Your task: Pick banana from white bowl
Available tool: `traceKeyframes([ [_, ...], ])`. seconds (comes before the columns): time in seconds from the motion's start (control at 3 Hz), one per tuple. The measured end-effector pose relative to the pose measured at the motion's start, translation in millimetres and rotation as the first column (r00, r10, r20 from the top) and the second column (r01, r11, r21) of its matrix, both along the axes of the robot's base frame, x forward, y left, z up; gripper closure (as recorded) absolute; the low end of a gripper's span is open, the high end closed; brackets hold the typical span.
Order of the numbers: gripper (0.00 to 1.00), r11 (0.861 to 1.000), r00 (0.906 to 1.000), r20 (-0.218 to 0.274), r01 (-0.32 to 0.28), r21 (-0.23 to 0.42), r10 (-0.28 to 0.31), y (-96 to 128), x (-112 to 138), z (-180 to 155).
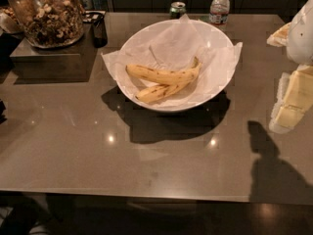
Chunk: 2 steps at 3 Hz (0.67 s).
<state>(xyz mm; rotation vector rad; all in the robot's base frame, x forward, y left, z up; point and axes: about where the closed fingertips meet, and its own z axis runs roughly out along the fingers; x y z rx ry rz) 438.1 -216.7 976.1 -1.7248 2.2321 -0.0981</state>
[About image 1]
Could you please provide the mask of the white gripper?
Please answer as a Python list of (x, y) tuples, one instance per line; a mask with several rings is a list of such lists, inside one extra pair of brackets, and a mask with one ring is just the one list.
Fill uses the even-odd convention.
[(269, 128), (278, 134), (293, 130), (313, 106), (313, 0), (308, 0), (291, 23), (272, 33), (267, 44), (287, 45), (288, 57), (299, 66), (292, 74), (283, 72), (279, 80)]

